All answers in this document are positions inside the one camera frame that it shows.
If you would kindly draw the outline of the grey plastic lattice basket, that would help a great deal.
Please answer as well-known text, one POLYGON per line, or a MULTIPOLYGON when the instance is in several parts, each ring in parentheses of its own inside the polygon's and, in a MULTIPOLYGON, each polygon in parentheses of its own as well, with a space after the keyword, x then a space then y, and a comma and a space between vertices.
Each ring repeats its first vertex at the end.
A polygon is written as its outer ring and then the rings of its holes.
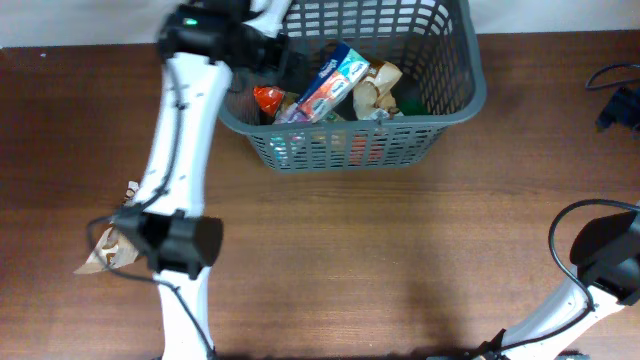
POLYGON ((300 93, 344 42, 362 55, 402 72, 391 93, 397 103, 419 100, 430 115, 358 120, 352 100, 336 112, 342 122, 270 125, 253 95, 270 79, 249 72, 234 77, 219 113, 245 135, 269 167, 283 173, 397 168, 420 161, 450 126, 475 116, 485 103, 486 81, 467 0, 297 1, 283 23, 295 57, 280 85, 300 93))

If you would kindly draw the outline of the green lidded small jar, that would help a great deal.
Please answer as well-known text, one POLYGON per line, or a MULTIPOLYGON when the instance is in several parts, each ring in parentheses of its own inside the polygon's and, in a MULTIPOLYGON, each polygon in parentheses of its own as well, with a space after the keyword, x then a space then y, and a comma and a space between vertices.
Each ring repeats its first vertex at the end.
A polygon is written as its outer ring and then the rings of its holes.
POLYGON ((398 104, 399 110, 405 116, 430 115, 430 110, 419 100, 409 99, 398 104))

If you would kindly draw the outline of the white brown snack bag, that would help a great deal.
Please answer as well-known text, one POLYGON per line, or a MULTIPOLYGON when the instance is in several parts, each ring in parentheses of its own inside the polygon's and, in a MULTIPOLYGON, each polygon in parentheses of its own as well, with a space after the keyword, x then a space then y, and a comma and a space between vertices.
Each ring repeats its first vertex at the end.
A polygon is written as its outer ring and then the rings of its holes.
POLYGON ((400 113, 392 88, 402 77, 401 70, 388 61, 368 58, 367 74, 353 89, 353 108, 358 120, 391 120, 400 113))

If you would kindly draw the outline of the colourful Kleenex tissue multipack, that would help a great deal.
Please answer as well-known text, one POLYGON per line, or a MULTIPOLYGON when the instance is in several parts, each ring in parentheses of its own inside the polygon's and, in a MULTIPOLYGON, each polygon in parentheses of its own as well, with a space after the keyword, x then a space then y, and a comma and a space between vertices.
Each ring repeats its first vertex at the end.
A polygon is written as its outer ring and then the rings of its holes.
POLYGON ((366 75, 370 62, 339 43, 307 90, 276 115, 275 124, 316 123, 339 105, 366 75))

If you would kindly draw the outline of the orange spaghetti pasta packet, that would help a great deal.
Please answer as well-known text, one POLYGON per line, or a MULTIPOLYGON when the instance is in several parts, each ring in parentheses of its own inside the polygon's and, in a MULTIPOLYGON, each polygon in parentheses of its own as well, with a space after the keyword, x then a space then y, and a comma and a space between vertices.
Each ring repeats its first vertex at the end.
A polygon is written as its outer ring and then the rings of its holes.
POLYGON ((287 92, 279 87, 256 86, 254 99, 271 124, 342 122, 335 107, 350 92, 346 82, 324 84, 310 88, 303 95, 287 92))

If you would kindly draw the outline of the beige brown snack pouch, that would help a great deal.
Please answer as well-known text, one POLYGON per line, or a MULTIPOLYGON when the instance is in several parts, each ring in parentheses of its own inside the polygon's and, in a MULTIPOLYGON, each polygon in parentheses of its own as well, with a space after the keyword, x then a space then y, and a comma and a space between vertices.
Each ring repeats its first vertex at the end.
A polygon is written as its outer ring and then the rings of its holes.
POLYGON ((77 268, 74 274, 89 275, 118 269, 133 264, 138 258, 138 250, 121 232, 109 224, 85 263, 77 268))

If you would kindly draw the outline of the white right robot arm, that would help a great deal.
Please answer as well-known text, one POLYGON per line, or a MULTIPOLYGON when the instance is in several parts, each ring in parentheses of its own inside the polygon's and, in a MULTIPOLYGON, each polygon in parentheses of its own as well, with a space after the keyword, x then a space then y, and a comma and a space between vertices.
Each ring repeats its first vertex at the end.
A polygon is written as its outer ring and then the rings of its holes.
POLYGON ((562 209, 548 231, 551 257, 565 275, 561 285, 519 324, 501 330, 475 359, 557 359, 589 328, 639 301, 639 205, 587 199, 562 209), (576 236, 566 266, 556 251, 556 230, 570 212, 614 208, 576 236))

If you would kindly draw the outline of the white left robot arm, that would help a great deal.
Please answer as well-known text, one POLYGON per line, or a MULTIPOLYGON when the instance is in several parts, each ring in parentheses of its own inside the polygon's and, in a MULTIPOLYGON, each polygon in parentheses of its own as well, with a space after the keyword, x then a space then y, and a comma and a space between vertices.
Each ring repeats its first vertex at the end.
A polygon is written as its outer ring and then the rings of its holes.
POLYGON ((216 120, 237 70, 282 74, 288 1, 189 1, 157 35, 162 63, 158 122, 133 204, 113 224, 146 258, 157 286, 165 359, 214 359, 207 282, 223 224, 204 216, 216 120))

